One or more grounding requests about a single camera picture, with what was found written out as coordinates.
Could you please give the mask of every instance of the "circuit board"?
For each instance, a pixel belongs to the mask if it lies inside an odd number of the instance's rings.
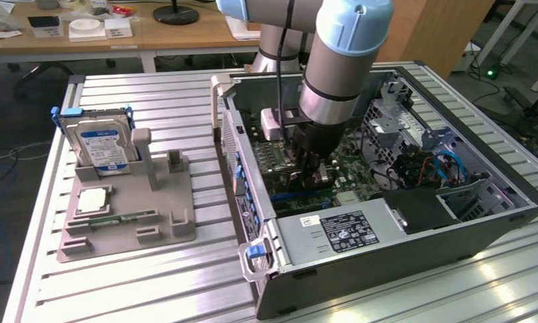
[[[358,203],[381,192],[382,188],[357,151],[353,134],[348,133],[325,162],[326,168],[334,173],[333,186],[291,193],[285,183],[292,173],[299,171],[295,158],[285,144],[267,141],[257,129],[260,125],[251,124],[248,134],[273,209],[280,217]]]

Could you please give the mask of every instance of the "red cable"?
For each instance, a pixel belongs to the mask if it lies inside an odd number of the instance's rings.
[[[429,160],[430,158],[433,158],[433,157],[426,157],[426,158],[424,159],[422,168],[421,168],[421,174],[418,175],[418,182],[416,183],[417,186],[421,185],[424,168],[425,168],[425,166],[428,165],[428,160]]]

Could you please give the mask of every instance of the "desk lamp base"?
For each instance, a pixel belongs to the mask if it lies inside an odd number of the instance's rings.
[[[168,25],[188,25],[199,20],[199,12],[189,7],[177,7],[177,12],[172,5],[160,7],[153,11],[153,18]]]

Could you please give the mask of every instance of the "metal slotted surface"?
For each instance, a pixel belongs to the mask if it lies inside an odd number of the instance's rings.
[[[537,159],[429,69],[413,63],[402,66],[538,189]],[[152,152],[183,149],[189,156],[197,239],[57,263],[76,157],[56,134],[63,145],[53,146],[59,157],[51,157],[56,167],[47,172],[55,170],[55,174],[51,180],[45,176],[40,188],[45,200],[39,199],[37,205],[45,205],[44,212],[35,212],[43,216],[41,222],[36,220],[41,225],[35,228],[36,240],[27,240],[23,258],[32,250],[35,253],[28,257],[29,265],[20,262],[5,322],[256,322],[211,136],[209,79],[227,72],[105,75],[88,77],[77,87],[71,85],[76,99],[67,100],[67,105],[129,104],[136,126],[153,130]],[[444,124],[428,107],[417,104],[414,109],[432,127]],[[538,322],[538,218],[472,259],[264,322],[525,319]]]

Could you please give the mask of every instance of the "warning label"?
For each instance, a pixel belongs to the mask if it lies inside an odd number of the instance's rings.
[[[377,244],[377,235],[361,211],[321,219],[330,246],[336,252],[345,252]]]

